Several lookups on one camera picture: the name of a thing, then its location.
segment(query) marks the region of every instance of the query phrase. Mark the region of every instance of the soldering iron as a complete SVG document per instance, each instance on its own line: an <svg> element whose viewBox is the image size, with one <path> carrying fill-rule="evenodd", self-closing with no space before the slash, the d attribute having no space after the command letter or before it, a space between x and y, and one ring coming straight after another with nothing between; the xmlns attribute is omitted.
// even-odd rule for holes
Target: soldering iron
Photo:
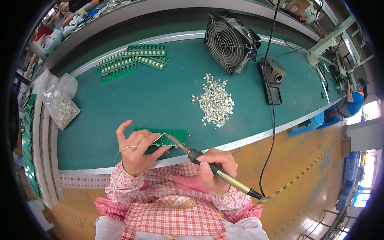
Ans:
<svg viewBox="0 0 384 240"><path fill-rule="evenodd" d="M174 144L176 144L179 148L183 150L185 154L187 154L189 160L191 160L192 163L200 165L200 162L197 160L197 158L201 155L203 155L202 151L198 151L196 149L191 149L190 147L185 146L180 141L178 141L174 136L165 133L167 138L171 140ZM252 188L246 186L245 184L241 183L236 178L232 177L228 173L226 173L224 170L220 169L220 167L216 163L209 163L209 166L211 167L212 172L214 175L218 176L219 178L226 181L229 185L233 186L234 188L238 189L239 191L257 198L265 200L266 198L263 197L260 193L256 192Z"/></svg>

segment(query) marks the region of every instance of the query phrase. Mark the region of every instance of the pile of pin headers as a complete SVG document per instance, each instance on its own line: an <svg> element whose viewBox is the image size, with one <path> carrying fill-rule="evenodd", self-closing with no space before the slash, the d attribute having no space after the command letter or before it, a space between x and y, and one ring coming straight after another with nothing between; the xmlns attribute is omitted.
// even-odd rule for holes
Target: pile of pin headers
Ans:
<svg viewBox="0 0 384 240"><path fill-rule="evenodd" d="M212 121L217 127L222 127L225 121L229 120L228 113L233 114L233 106L235 105L231 94L225 90L228 80L224 80L221 84L221 80L214 81L211 74L206 74L203 80L206 81L206 84L203 84L204 94L199 97L192 95L192 103L195 103L196 100L199 101L200 108L205 113L201 119L202 126L206 126L206 122Z"/></svg>
<svg viewBox="0 0 384 240"><path fill-rule="evenodd" d="M97 76L105 84L116 78L136 72L136 62L163 70L170 56L166 54L166 44L129 45L127 50L97 63Z"/></svg>

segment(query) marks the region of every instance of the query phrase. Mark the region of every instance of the blue shirt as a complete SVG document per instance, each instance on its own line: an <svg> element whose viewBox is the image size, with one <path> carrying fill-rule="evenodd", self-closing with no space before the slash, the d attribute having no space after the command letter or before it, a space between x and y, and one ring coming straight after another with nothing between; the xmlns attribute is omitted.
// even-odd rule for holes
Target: blue shirt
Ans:
<svg viewBox="0 0 384 240"><path fill-rule="evenodd" d="M351 116L355 115L364 103L364 96L361 93L352 93L352 102L349 103Z"/></svg>

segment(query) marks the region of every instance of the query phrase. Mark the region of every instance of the fan grille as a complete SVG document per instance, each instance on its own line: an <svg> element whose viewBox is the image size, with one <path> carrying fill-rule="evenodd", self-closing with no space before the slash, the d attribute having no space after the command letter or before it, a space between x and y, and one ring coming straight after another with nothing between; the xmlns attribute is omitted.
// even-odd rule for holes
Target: fan grille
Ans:
<svg viewBox="0 0 384 240"><path fill-rule="evenodd" d="M241 37L230 27L222 22L215 22L213 16L212 23L207 27L206 46L214 56L229 72L230 67L235 67L244 58L244 48L246 44L240 43Z"/></svg>

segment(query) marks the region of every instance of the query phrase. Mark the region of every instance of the white plastic container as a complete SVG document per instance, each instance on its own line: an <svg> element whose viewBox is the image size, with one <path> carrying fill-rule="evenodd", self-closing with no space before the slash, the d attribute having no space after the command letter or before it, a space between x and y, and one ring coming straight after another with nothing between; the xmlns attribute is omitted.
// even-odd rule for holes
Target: white plastic container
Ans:
<svg viewBox="0 0 384 240"><path fill-rule="evenodd" d="M64 74L59 81L59 89L64 90L73 99L77 91L77 80L68 73Z"/></svg>

